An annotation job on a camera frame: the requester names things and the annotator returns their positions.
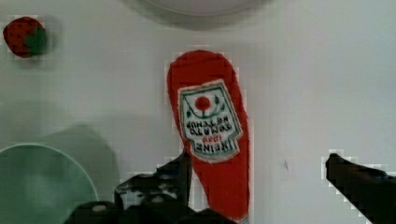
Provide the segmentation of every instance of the label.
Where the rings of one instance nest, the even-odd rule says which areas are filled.
[[[178,111],[181,133],[198,159],[221,162],[239,153],[243,132],[222,79],[180,89]]]

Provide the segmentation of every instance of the strawberry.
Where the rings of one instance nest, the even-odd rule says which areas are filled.
[[[12,21],[3,31],[4,39],[11,51],[21,57],[38,55],[46,44],[46,32],[40,22],[30,17]]]

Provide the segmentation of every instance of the white plate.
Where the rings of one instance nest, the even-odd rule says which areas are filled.
[[[164,9],[190,15],[215,16],[253,6],[261,0],[147,0]]]

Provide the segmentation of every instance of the white surface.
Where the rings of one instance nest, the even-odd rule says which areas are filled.
[[[272,0],[210,18],[142,0],[0,3],[2,27],[7,15],[32,14],[52,26],[52,50],[31,63],[0,46],[1,104],[40,102],[30,104],[48,118],[40,134],[89,125],[119,156],[121,178],[179,154],[164,68],[201,48],[224,52],[246,91],[255,147],[251,223],[365,223],[322,180],[329,149],[396,171],[392,0]]]

